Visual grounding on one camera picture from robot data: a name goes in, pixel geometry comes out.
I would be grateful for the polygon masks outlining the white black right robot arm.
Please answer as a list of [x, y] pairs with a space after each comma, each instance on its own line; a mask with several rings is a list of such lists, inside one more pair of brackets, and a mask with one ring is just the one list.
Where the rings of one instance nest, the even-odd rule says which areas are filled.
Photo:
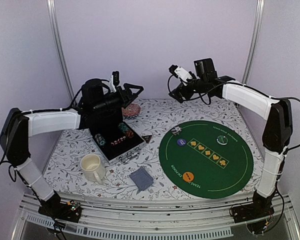
[[261, 179], [253, 194], [248, 213], [259, 218], [271, 205], [272, 198], [278, 193], [278, 182], [283, 173], [285, 158], [291, 150], [300, 147], [300, 143], [290, 147], [293, 133], [291, 101], [293, 97], [273, 97], [234, 78], [218, 76], [211, 58], [194, 61], [195, 73], [171, 65], [170, 74], [180, 80], [175, 89], [169, 89], [169, 96], [179, 103], [192, 101], [193, 94], [199, 98], [207, 95], [232, 101], [260, 116], [265, 120], [262, 144], [265, 158]]

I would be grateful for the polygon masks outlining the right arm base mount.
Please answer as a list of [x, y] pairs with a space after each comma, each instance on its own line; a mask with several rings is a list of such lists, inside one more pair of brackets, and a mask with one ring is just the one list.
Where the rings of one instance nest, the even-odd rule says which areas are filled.
[[272, 201], [261, 202], [257, 200], [250, 204], [232, 206], [229, 212], [235, 223], [241, 223], [273, 215], [274, 208]]

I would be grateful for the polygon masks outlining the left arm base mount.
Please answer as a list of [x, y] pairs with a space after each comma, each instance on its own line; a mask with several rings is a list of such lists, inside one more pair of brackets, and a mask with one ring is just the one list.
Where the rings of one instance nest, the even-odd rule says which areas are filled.
[[77, 201], [70, 200], [67, 203], [62, 203], [60, 200], [52, 201], [40, 201], [40, 207], [38, 213], [51, 217], [53, 220], [64, 220], [68, 222], [78, 223], [81, 214], [82, 207]]

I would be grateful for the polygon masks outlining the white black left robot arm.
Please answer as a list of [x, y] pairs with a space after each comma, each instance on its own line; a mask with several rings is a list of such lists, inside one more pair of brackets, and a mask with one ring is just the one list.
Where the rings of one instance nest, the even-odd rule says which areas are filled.
[[78, 90], [78, 104], [68, 107], [21, 111], [11, 108], [0, 133], [3, 151], [0, 166], [9, 163], [53, 216], [64, 213], [64, 205], [33, 162], [29, 150], [31, 137], [64, 130], [84, 130], [99, 127], [99, 119], [131, 104], [144, 88], [118, 80], [93, 78]]

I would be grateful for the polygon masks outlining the purple small blind button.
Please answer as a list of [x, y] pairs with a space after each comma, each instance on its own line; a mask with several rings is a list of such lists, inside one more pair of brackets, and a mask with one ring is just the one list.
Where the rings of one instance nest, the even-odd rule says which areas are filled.
[[187, 141], [186, 141], [185, 139], [183, 139], [183, 138], [179, 138], [179, 139], [177, 140], [177, 145], [180, 146], [180, 147], [183, 147], [183, 146], [185, 146], [186, 144], [187, 144]]

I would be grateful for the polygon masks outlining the orange big blind button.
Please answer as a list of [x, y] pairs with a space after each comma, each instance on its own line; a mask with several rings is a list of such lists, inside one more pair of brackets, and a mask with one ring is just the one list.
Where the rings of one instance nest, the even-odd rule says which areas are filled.
[[192, 172], [185, 172], [183, 175], [182, 175], [182, 179], [185, 181], [185, 182], [192, 182], [194, 180], [195, 176]]

